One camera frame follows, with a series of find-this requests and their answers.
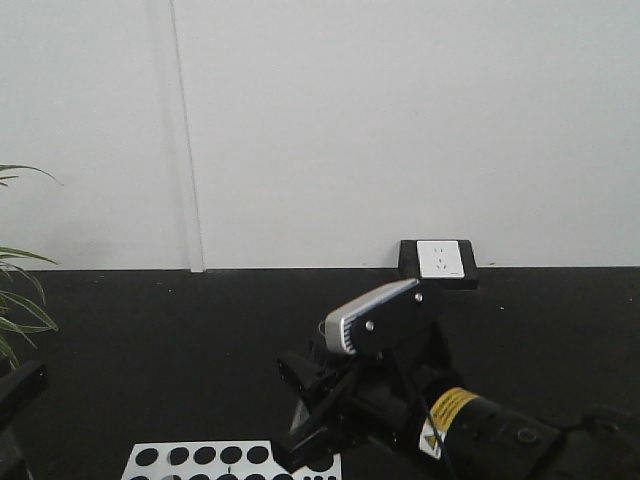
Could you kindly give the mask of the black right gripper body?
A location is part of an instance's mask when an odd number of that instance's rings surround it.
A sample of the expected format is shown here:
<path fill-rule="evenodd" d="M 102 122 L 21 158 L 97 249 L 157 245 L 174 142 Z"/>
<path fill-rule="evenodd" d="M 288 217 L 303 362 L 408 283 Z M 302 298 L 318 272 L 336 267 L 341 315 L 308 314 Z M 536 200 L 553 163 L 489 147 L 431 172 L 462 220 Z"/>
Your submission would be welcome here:
<path fill-rule="evenodd" d="M 308 407 L 333 411 L 358 432 L 360 445 L 379 442 L 393 451 L 447 452 L 447 402 L 462 380 L 438 322 L 374 357 L 330 353 L 321 322 L 306 357 L 325 364 L 330 375 L 329 402 Z"/>

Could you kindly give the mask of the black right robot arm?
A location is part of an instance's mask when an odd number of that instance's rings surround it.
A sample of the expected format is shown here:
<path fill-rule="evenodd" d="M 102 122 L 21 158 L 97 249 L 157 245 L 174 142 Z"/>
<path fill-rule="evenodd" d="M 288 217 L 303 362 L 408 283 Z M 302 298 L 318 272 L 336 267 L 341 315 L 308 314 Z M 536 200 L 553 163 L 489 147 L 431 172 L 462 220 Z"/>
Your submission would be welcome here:
<path fill-rule="evenodd" d="M 278 359 L 307 416 L 272 442 L 295 471 L 376 444 L 435 479 L 635 479 L 639 421 L 608 407 L 558 425 L 469 391 L 437 323 L 351 355 L 311 343 Z"/>

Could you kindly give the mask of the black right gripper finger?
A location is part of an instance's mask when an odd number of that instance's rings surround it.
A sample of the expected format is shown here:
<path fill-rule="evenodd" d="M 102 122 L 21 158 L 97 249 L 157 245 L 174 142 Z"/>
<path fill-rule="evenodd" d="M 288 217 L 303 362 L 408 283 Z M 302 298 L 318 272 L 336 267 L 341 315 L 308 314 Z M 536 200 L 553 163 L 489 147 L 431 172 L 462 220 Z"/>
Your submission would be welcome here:
<path fill-rule="evenodd" d="M 360 445 L 360 435 L 333 411 L 311 409 L 302 400 L 294 407 L 291 426 L 272 438 L 272 455 L 289 473 Z"/>
<path fill-rule="evenodd" d="M 305 406 L 320 406 L 329 402 L 330 375 L 325 364 L 294 352 L 282 354 L 277 364 L 281 379 Z"/>

